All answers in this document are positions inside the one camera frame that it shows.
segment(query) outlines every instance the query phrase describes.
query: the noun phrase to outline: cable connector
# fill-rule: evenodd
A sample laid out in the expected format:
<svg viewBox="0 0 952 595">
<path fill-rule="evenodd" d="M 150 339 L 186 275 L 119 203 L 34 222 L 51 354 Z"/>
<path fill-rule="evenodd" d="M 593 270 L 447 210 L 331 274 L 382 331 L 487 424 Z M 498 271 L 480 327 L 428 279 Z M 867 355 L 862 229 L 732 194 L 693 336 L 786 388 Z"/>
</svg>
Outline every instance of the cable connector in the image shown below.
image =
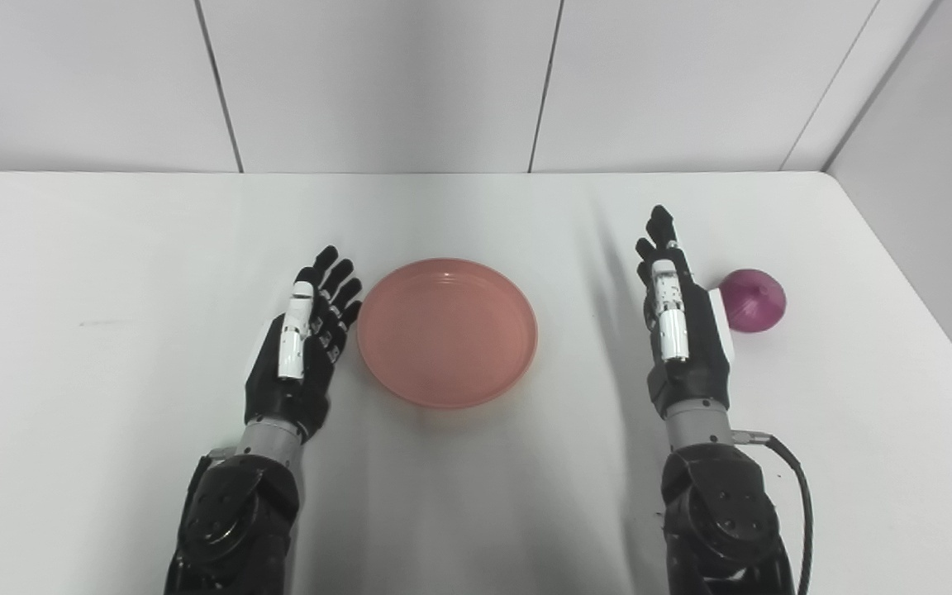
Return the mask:
<svg viewBox="0 0 952 595">
<path fill-rule="evenodd" d="M 733 430 L 733 444 L 736 445 L 764 445 L 769 443 L 774 434 L 755 432 L 753 430 Z"/>
</svg>

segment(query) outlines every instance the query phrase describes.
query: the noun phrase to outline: black arm joint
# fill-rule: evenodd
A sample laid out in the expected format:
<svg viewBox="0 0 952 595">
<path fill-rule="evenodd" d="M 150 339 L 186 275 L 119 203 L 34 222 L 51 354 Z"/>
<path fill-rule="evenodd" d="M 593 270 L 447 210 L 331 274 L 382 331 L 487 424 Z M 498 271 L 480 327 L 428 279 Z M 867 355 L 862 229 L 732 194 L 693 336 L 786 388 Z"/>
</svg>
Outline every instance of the black arm joint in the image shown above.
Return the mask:
<svg viewBox="0 0 952 595">
<path fill-rule="evenodd" d="M 664 466 L 661 492 L 669 545 L 687 551 L 679 563 L 695 564 L 688 575 L 715 587 L 684 592 L 791 592 L 777 512 L 754 460 L 732 445 L 677 449 Z M 753 590 L 740 588 L 745 584 Z"/>
<path fill-rule="evenodd" d="M 298 487 L 283 464 L 239 455 L 208 466 L 190 493 L 166 593 L 281 593 Z"/>
</svg>

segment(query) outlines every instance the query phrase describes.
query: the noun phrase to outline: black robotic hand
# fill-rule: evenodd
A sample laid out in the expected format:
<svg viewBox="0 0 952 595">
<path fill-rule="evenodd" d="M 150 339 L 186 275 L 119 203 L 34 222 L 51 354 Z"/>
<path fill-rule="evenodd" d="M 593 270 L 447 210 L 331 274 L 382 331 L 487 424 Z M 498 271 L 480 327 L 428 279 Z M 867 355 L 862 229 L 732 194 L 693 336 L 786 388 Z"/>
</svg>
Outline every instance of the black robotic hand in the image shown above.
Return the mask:
<svg viewBox="0 0 952 595">
<path fill-rule="evenodd" d="M 654 368 L 649 375 L 649 395 L 661 416 L 666 407 L 687 399 L 713 399 L 728 409 L 729 361 L 722 349 L 711 299 L 703 287 L 693 282 L 685 255 L 678 248 L 674 219 L 666 208 L 657 206 L 645 230 L 651 241 L 641 238 L 636 249 L 641 256 L 638 276 L 647 287 L 645 324 L 651 331 L 653 344 Z M 666 362 L 660 345 L 660 334 L 664 331 L 657 321 L 653 287 L 653 263 L 662 259 L 671 260 L 677 270 L 688 328 L 688 357 Z"/>
<path fill-rule="evenodd" d="M 357 278 L 344 283 L 355 267 L 348 259 L 337 263 L 337 257 L 336 248 L 329 245 L 312 266 L 296 275 L 296 286 L 309 283 L 314 289 L 311 295 L 293 295 L 294 300 L 313 301 L 309 328 L 303 329 L 307 338 L 302 343 L 302 377 L 283 377 L 279 372 L 283 325 L 288 317 L 288 312 L 283 313 L 269 325 L 252 374 L 245 382 L 245 423 L 260 415 L 287 419 L 295 423 L 302 440 L 307 441 L 325 422 L 329 413 L 329 382 L 347 344 L 348 329 L 358 319 L 362 307 L 362 302 L 355 301 L 362 283 Z"/>
</svg>

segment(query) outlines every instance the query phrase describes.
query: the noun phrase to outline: black cable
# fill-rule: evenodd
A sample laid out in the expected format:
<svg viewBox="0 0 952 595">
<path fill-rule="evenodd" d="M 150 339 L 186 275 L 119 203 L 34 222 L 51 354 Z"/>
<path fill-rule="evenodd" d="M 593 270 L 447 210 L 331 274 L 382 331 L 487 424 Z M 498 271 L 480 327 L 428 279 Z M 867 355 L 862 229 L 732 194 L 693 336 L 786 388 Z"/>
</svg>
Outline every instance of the black cable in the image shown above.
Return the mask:
<svg viewBox="0 0 952 595">
<path fill-rule="evenodd" d="M 800 583 L 796 588 L 796 595 L 806 595 L 810 585 L 810 558 L 813 554 L 813 504 L 810 502 L 810 486 L 807 485 L 800 460 L 796 459 L 796 455 L 793 455 L 793 452 L 782 444 L 777 436 L 770 436 L 770 440 L 767 440 L 764 445 L 778 453 L 778 456 L 793 468 L 796 479 L 800 483 L 800 496 L 803 497 L 803 562 L 800 566 Z"/>
</svg>

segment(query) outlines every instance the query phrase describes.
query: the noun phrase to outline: robot finger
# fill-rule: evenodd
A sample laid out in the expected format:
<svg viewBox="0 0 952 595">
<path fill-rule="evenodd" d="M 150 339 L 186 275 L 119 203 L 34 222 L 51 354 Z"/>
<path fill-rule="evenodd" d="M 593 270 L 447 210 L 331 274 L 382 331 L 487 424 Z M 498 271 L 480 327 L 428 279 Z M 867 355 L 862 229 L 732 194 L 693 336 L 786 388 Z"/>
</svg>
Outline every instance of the robot finger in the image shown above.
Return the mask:
<svg viewBox="0 0 952 595">
<path fill-rule="evenodd" d="M 345 329 L 351 328 L 351 325 L 359 320 L 360 308 L 362 308 L 362 302 L 351 302 L 347 308 L 344 308 L 344 313 L 340 315 L 340 323 L 344 325 Z"/>
<path fill-rule="evenodd" d="M 651 261 L 656 259 L 656 247 L 653 245 L 653 242 L 649 241 L 649 238 L 640 238 L 634 249 L 637 250 L 638 256 L 641 256 L 642 260 Z"/>
<path fill-rule="evenodd" d="M 336 289 L 344 282 L 344 279 L 354 271 L 355 265 L 348 259 L 341 260 L 336 267 L 333 267 L 326 281 L 321 284 L 322 295 L 325 295 L 327 301 L 332 300 L 333 294 L 336 294 Z"/>
<path fill-rule="evenodd" d="M 318 253 L 312 266 L 303 267 L 303 269 L 299 271 L 299 275 L 296 275 L 296 283 L 303 281 L 317 287 L 320 285 L 321 280 L 325 278 L 326 271 L 336 262 L 337 256 L 339 255 L 340 254 L 336 252 L 335 245 L 328 245 L 322 252 Z"/>
<path fill-rule="evenodd" d="M 355 300 L 355 295 L 358 295 L 359 291 L 362 291 L 362 282 L 352 278 L 344 283 L 343 287 L 340 287 L 340 291 L 337 291 L 336 297 L 333 298 L 333 307 L 336 308 L 337 312 L 341 312 L 341 310 L 347 308 L 348 302 Z"/>
<path fill-rule="evenodd" d="M 336 246 L 328 245 L 322 252 L 318 253 L 318 256 L 315 256 L 314 268 L 322 271 L 324 274 L 329 270 L 329 267 L 333 266 L 333 263 L 335 263 L 339 257 L 340 253 L 336 252 Z"/>
<path fill-rule="evenodd" d="M 344 351 L 344 345 L 347 344 L 347 331 L 340 328 L 340 325 L 330 325 L 321 335 L 318 336 L 321 345 L 325 347 L 329 354 L 329 361 L 336 363 L 340 358 L 340 353 Z"/>
<path fill-rule="evenodd" d="M 675 244 L 678 242 L 678 237 L 674 231 L 674 218 L 662 204 L 657 204 L 653 208 L 653 214 L 650 215 L 645 230 L 649 232 L 649 237 L 653 238 L 654 244 L 661 250 L 669 248 L 671 242 L 675 242 Z"/>
<path fill-rule="evenodd" d="M 642 260 L 638 263 L 638 278 L 641 278 L 641 282 L 645 283 L 646 287 L 649 287 L 649 283 L 653 282 L 653 274 L 649 271 L 650 264 L 647 260 Z"/>
</svg>

